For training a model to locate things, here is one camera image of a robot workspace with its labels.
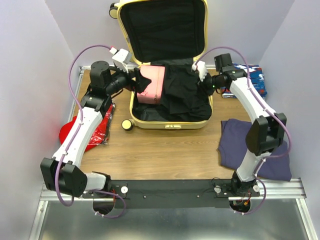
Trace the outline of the black garment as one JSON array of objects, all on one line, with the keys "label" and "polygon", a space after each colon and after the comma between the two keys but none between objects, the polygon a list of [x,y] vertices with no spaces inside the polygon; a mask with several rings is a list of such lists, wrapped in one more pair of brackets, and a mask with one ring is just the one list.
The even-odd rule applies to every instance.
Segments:
[{"label": "black garment", "polygon": [[198,75],[189,65],[165,65],[160,103],[156,111],[169,122],[201,122],[212,115],[206,93],[198,87]]}]

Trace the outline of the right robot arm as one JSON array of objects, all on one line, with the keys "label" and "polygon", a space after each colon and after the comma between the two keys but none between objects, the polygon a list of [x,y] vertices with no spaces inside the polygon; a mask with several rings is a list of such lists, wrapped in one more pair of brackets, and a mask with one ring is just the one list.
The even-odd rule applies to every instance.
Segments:
[{"label": "right robot arm", "polygon": [[241,196],[254,187],[263,163],[272,156],[284,140],[287,117],[276,113],[255,89],[250,78],[250,68],[236,68],[230,54],[214,58],[217,75],[209,76],[206,64],[198,59],[192,65],[198,73],[198,85],[208,94],[218,88],[226,88],[239,100],[247,112],[251,127],[245,137],[247,151],[241,165],[230,180],[230,191]]}]

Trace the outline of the pink cosmetic case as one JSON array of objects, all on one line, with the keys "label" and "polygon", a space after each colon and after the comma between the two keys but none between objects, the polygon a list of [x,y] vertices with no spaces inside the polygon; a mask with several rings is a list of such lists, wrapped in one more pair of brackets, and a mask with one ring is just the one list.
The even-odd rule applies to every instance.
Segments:
[{"label": "pink cosmetic case", "polygon": [[151,80],[144,92],[137,94],[137,100],[140,104],[158,105],[160,103],[165,71],[164,66],[142,65],[140,67],[141,75]]}]

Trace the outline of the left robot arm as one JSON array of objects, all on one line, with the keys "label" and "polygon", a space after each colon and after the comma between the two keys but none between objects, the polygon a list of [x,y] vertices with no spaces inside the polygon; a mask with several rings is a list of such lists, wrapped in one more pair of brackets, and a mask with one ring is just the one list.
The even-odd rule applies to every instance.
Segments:
[{"label": "left robot arm", "polygon": [[87,145],[112,105],[112,96],[123,89],[142,93],[152,82],[139,68],[125,72],[106,61],[96,61],[90,66],[90,84],[80,101],[76,120],[60,148],[51,158],[41,161],[40,169],[48,190],[80,197],[94,191],[104,198],[110,194],[110,176],[104,173],[84,173],[81,160]]}]

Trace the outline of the cream yellow suitcase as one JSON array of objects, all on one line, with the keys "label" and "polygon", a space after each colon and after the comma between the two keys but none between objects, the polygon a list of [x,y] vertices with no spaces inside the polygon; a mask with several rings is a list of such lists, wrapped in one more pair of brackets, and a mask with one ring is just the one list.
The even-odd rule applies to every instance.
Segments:
[{"label": "cream yellow suitcase", "polygon": [[[121,0],[110,5],[109,15],[118,20],[131,53],[128,69],[142,65],[192,65],[207,48],[207,8],[205,0]],[[124,130],[199,129],[208,120],[167,121],[156,110],[159,104],[139,103],[131,92],[131,117],[122,122]]]}]

